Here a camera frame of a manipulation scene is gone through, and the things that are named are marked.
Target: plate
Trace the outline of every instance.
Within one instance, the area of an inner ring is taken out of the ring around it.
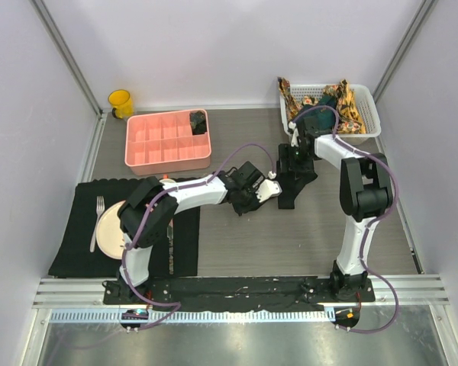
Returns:
[[[117,202],[104,212],[97,225],[97,244],[104,254],[113,259],[122,259],[124,251],[124,234],[121,230],[121,220],[117,211],[124,201]]]

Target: silver fork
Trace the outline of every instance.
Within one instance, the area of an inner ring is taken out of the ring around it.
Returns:
[[[97,225],[98,221],[100,220],[100,216],[104,213],[105,211],[105,202],[104,202],[104,196],[97,196],[97,221],[95,223],[95,228],[93,230],[93,235],[92,235],[92,241],[90,242],[90,252],[93,253],[95,250],[95,243],[97,241]]]

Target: patterned cloth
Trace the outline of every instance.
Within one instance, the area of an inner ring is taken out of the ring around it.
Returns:
[[[304,96],[297,101],[290,93],[290,82],[284,78],[278,78],[280,94],[285,99],[287,121],[295,118],[304,105],[316,105],[319,100],[315,97]],[[323,90],[324,95],[330,95],[337,99],[337,113],[340,116],[338,133],[366,133],[365,123],[356,108],[354,91],[350,89],[346,79],[338,85],[328,85]]]

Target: folded black cloth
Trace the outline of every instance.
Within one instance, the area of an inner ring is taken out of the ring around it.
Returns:
[[[97,196],[103,196],[105,210],[127,199],[141,183],[140,179],[101,179],[80,183],[60,250],[49,270],[59,278],[114,277],[121,261],[106,256],[98,246],[90,252],[90,240],[95,226]],[[168,238],[156,244],[151,252],[150,275],[170,278],[196,276],[198,267],[198,228],[200,207],[178,213],[173,218],[173,274],[169,274]]]

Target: pink bin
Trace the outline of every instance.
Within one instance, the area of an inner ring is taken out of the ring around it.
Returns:
[[[207,132],[192,135],[190,113],[205,113]],[[207,111],[142,114],[127,121],[125,163],[135,175],[203,169],[211,164]]]

